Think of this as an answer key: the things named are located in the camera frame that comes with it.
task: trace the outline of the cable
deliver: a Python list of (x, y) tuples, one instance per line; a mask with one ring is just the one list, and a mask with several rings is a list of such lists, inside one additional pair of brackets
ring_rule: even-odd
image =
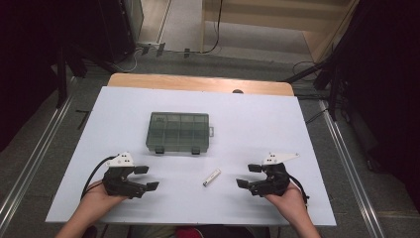
[(105, 233), (108, 230), (108, 226), (109, 226), (108, 224), (105, 224), (104, 229), (102, 230), (102, 233), (101, 233), (100, 238), (104, 238), (105, 237)]
[(298, 100), (328, 100), (328, 97), (320, 94), (294, 94)]
[(94, 186), (92, 186), (92, 187), (90, 187), (90, 188), (88, 188), (87, 189), (87, 191), (86, 191), (86, 193), (87, 192), (89, 192), (92, 188), (94, 188), (94, 187), (96, 187), (96, 186), (98, 186), (98, 185), (100, 185), (100, 184), (102, 184), (103, 182), (101, 181), (101, 182), (99, 182), (98, 184), (96, 184), (96, 185), (94, 185)]
[[(222, 5), (223, 5), (223, 0), (220, 0), (220, 7), (219, 7), (219, 16), (217, 19), (217, 31), (216, 31), (216, 43), (214, 44), (213, 48), (209, 51), (206, 52), (188, 52), (189, 54), (198, 54), (198, 55), (206, 55), (209, 54), (211, 52), (213, 52), (216, 47), (219, 45), (219, 39), (220, 39), (220, 18), (222, 16)], [(167, 50), (163, 50), (164, 52), (170, 52), (170, 53), (180, 53), (180, 54), (186, 54), (186, 52), (178, 52), (178, 51), (167, 51)]]
[(298, 179), (296, 179), (295, 177), (293, 177), (291, 175), (289, 175), (289, 177), (294, 182), (294, 184), (297, 185), (297, 187), (299, 187), (300, 192), (302, 193), (303, 201), (305, 202), (305, 204), (307, 204), (308, 203), (309, 196), (306, 195), (306, 192), (303, 189), (302, 183), (300, 183), (300, 181)]
[(133, 71), (134, 69), (136, 69), (136, 67), (137, 67), (137, 59), (136, 59), (136, 54), (138, 53), (138, 52), (141, 52), (143, 50), (143, 48), (140, 48), (140, 49), (138, 49), (138, 50), (136, 50), (135, 51), (135, 53), (133, 54), (133, 59), (134, 59), (134, 62), (135, 62), (135, 64), (134, 64), (134, 66), (131, 68), (131, 69), (127, 69), (127, 70), (125, 70), (125, 69), (122, 69), (122, 68), (120, 68), (120, 67), (118, 67), (116, 64), (114, 64), (114, 63), (112, 63), (115, 67), (117, 67), (118, 69), (120, 69), (122, 72), (131, 72), (131, 71)]
[[(212, 7), (212, 9), (214, 9), (214, 0), (212, 0), (211, 1), (211, 7)], [(216, 34), (216, 36), (217, 36), (217, 28), (216, 28), (216, 22), (213, 22), (213, 30), (214, 30), (214, 33)]]
[(320, 117), (325, 111), (328, 111), (327, 109), (324, 109), (320, 112), (318, 112), (317, 114), (313, 115), (311, 118), (309, 118), (307, 121), (305, 121), (305, 124), (308, 125), (309, 123), (315, 121), (315, 119), (317, 119), (318, 117)]
[[(298, 66), (298, 65), (300, 65), (301, 63), (305, 63), (305, 62), (310, 62), (310, 63), (313, 63), (313, 64), (315, 64), (316, 65), (316, 63), (314, 62), (314, 61), (300, 61), (300, 62), (297, 62), (294, 66), (293, 66), (293, 68), (291, 69), (291, 71), (293, 72), (293, 75), (296, 75), (296, 71), (295, 71), (295, 68)], [(311, 79), (303, 79), (302, 78), (302, 80), (304, 80), (304, 81), (312, 81), (312, 80), (315, 80), (315, 78), (311, 78)]]
[(86, 182), (86, 184), (84, 185), (84, 188), (83, 188), (83, 191), (82, 191), (82, 193), (81, 193), (81, 197), (80, 197), (80, 200), (83, 198), (83, 196), (84, 195), (86, 195), (86, 192), (88, 191), (88, 190), (90, 190), (90, 189), (92, 189), (93, 187), (91, 187), (90, 189), (87, 189), (88, 187), (89, 187), (89, 185), (90, 185), (90, 181), (92, 180), (92, 178), (93, 178), (93, 176), (96, 174), (96, 172), (99, 170), (99, 168), (105, 163), (105, 162), (107, 162), (107, 161), (109, 161), (109, 160), (112, 160), (112, 159), (114, 159), (115, 157), (108, 157), (107, 159), (105, 159), (105, 160), (103, 160), (103, 161), (101, 161), (100, 163), (99, 163), (99, 165), (97, 165), (96, 166), (96, 168), (93, 170), (93, 172), (92, 172), (92, 174), (90, 174), (90, 176), (89, 176), (89, 178), (87, 179), (87, 182)]

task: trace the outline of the black curtain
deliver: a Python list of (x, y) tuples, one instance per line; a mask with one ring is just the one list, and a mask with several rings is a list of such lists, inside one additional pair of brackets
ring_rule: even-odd
[(0, 151), (56, 89), (56, 29), (49, 3), (5, 0), (0, 5)]
[(367, 153), (405, 183), (420, 210), (420, 4), (362, 0), (354, 19), (367, 7), (338, 59), (346, 96), (377, 140)]

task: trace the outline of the white bracket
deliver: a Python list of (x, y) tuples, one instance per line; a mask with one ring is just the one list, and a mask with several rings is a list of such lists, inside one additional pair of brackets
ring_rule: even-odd
[(108, 168), (112, 167), (133, 167), (133, 157), (130, 155), (130, 153), (125, 152), (121, 155), (118, 155), (116, 158), (109, 160), (106, 162), (106, 166)]
[(269, 155), (263, 159), (262, 165), (269, 166), (269, 165), (278, 165), (280, 163), (289, 161), (291, 159), (295, 159), (300, 157), (298, 153), (269, 153)]

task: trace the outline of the forearm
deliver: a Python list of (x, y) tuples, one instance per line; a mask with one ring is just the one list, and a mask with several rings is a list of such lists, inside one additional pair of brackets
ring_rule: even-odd
[(55, 238), (80, 238), (89, 226), (89, 222), (85, 219), (72, 216), (55, 235)]
[(288, 216), (284, 214), (284, 218), (290, 223), (293, 229), (297, 232), (300, 238), (319, 238), (321, 237), (318, 230), (313, 225), (309, 214), (305, 211), (299, 212), (300, 214)]

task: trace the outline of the white table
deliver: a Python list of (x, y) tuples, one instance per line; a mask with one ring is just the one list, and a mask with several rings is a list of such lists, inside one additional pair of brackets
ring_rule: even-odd
[[(199, 156), (155, 155), (146, 147), (153, 111), (208, 113), (214, 137)], [(103, 87), (52, 203), (47, 222), (66, 222), (96, 165), (130, 152), (146, 175), (129, 180), (159, 181), (156, 191), (126, 200), (102, 221), (128, 224), (284, 225), (287, 221), (264, 198), (237, 187), (236, 179), (265, 179), (248, 172), (269, 152), (299, 153), (288, 172), (310, 195), (308, 211), (315, 225), (336, 225), (297, 98), (292, 96)], [(222, 173), (207, 187), (215, 170)], [(92, 181), (102, 179), (103, 166)]]

